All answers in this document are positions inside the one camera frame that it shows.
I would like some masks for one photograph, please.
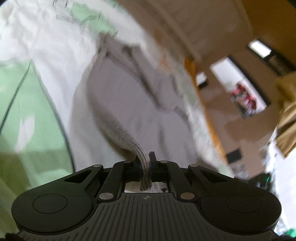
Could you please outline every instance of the brown wall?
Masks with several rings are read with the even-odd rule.
[[[268,143],[278,122],[275,93],[277,75],[246,48],[232,57],[257,83],[270,99],[271,105],[245,120],[236,105],[231,102],[231,94],[224,90],[209,68],[203,69],[209,85],[200,93],[225,152],[240,148],[243,161],[253,176],[263,171],[259,149]]]
[[[242,0],[254,35],[296,65],[296,9],[287,0]]]

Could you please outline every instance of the ribbed gray plate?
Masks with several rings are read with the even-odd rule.
[[[21,231],[27,241],[271,241],[272,231],[243,236],[209,224],[192,203],[174,199],[171,193],[123,193],[112,203],[102,203],[81,226],[57,235]]]

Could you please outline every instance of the gray garment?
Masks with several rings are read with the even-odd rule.
[[[197,163],[183,100],[174,79],[155,70],[139,47],[102,37],[88,82],[89,106],[98,127],[143,166],[142,188],[149,189],[148,153],[181,167]]]

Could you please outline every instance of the green object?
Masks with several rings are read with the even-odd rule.
[[[71,8],[72,15],[79,20],[79,25],[87,26],[91,32],[117,34],[117,29],[101,12],[90,9],[86,4],[74,3]]]
[[[71,155],[33,61],[0,67],[0,237],[17,232],[22,192],[73,172]]]
[[[286,232],[286,234],[292,238],[295,238],[296,237],[296,229],[289,229],[288,232]]]

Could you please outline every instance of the silver screw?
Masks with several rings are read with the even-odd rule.
[[[195,198],[195,195],[193,193],[191,193],[191,192],[183,192],[181,194],[181,198],[185,199],[185,200],[191,200],[191,199]]]
[[[111,198],[113,198],[113,197],[114,197],[113,194],[110,193],[110,192],[103,192],[103,193],[101,193],[101,194],[99,195],[99,198],[100,198],[100,199],[103,199],[103,200],[109,200],[109,199],[111,199]]]

